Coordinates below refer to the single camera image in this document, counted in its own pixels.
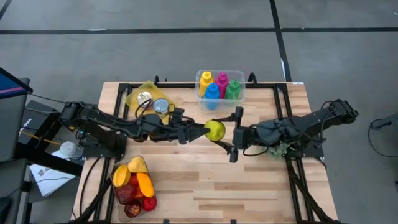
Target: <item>monitor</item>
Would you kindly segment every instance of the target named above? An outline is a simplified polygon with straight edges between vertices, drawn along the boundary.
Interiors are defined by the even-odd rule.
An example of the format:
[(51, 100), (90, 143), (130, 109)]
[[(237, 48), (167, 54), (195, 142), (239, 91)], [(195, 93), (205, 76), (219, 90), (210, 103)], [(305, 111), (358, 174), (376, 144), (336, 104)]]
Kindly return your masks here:
[(0, 68), (0, 99), (33, 93), (33, 89)]

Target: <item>wooden table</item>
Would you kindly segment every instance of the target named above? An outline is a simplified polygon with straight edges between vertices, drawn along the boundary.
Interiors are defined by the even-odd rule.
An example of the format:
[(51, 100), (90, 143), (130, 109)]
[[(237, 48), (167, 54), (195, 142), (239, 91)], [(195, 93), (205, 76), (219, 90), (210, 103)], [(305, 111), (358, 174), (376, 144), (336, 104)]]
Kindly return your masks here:
[[(99, 108), (106, 113), (112, 114), (114, 111), (118, 85), (119, 82), (104, 83)], [(293, 114), (303, 116), (310, 113), (305, 86), (294, 83), (287, 83), (287, 86)], [(164, 88), (162, 91), (178, 107), (185, 108), (185, 116), (194, 118), (198, 123), (226, 117), (234, 111), (234, 108), (222, 111), (203, 109), (191, 88)], [(243, 107), (243, 126), (277, 117), (271, 89), (247, 89)], [(124, 105), (121, 105), (120, 117), (123, 108)], [(129, 119), (133, 118), (133, 112), (130, 111)], [(231, 142), (234, 123), (225, 124), (227, 134), (224, 141)], [(253, 146), (247, 153), (260, 150)], [(245, 157), (240, 153), (238, 162), (232, 164), (224, 149), (210, 143), (205, 137), (186, 145), (179, 145), (177, 141), (157, 144), (147, 141), (139, 144), (129, 140), (124, 159), (138, 154), (147, 162), (159, 201), (156, 210), (136, 219), (138, 223), (162, 223), (165, 218), (171, 223), (227, 223), (231, 219), (237, 219), (238, 223), (295, 222), (284, 160), (272, 160), (267, 154)], [(84, 164), (73, 208), (77, 215), (81, 188), (94, 160), (88, 159)], [(84, 208), (98, 191), (103, 161), (101, 159), (97, 163), (88, 179), (83, 197)], [(310, 193), (327, 215), (337, 219), (325, 168), (311, 158), (304, 158), (303, 163)], [(307, 219), (301, 193), (299, 195), (302, 216)], [(107, 203), (108, 193), (103, 199), (100, 219), (105, 218)], [(112, 223), (120, 223), (118, 214), (115, 201)]]

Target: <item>yellow fruit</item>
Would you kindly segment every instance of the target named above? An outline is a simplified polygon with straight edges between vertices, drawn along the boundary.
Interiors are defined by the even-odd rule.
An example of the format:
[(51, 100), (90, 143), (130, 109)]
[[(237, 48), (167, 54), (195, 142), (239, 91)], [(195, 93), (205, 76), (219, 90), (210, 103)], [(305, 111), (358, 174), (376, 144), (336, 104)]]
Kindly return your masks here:
[(145, 197), (153, 197), (155, 195), (154, 185), (150, 177), (146, 173), (137, 173), (139, 189)]
[(225, 136), (225, 126), (219, 121), (207, 121), (205, 128), (210, 128), (210, 132), (205, 134), (210, 141), (220, 141)]
[(144, 158), (142, 156), (136, 156), (127, 165), (130, 172), (144, 172), (148, 173), (147, 166), (145, 165)]
[(113, 185), (115, 187), (121, 187), (126, 185), (130, 180), (131, 173), (127, 168), (127, 165), (120, 165), (113, 174)]

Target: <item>blue bottle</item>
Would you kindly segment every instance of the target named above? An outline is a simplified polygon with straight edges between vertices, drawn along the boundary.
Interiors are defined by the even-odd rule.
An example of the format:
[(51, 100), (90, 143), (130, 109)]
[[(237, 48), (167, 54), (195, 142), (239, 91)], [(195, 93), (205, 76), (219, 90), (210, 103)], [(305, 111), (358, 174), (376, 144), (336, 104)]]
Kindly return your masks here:
[[(206, 99), (219, 99), (220, 98), (220, 90), (218, 89), (217, 84), (212, 83), (208, 85), (205, 93)], [(218, 107), (218, 102), (206, 102), (206, 107), (209, 110), (215, 110)]]

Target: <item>gray floor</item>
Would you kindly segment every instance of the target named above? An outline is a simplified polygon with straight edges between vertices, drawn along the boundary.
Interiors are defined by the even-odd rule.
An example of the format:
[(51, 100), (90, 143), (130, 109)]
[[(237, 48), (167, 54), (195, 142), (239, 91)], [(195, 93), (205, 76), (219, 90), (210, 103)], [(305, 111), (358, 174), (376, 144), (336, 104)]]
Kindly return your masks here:
[[(398, 27), (394, 0), (276, 3), (283, 28)], [(12, 0), (0, 30), (273, 25), (266, 0)], [(396, 223), (398, 159), (377, 155), (367, 131), (372, 120), (398, 112), (398, 33), (288, 33), (283, 38), (292, 79), (305, 82), (313, 110), (325, 100), (342, 98), (360, 113), (354, 124), (325, 132), (339, 219)], [(284, 80), (274, 33), (0, 35), (0, 52), (1, 67), (30, 77), (36, 94), (59, 100), (96, 103), (104, 81), (144, 81), (155, 75), (194, 80), (204, 68), (254, 72), (261, 81)], [(383, 153), (398, 155), (394, 134), (386, 128), (373, 132), (372, 139)], [(31, 222), (67, 221), (76, 188), (70, 183), (35, 203)]]

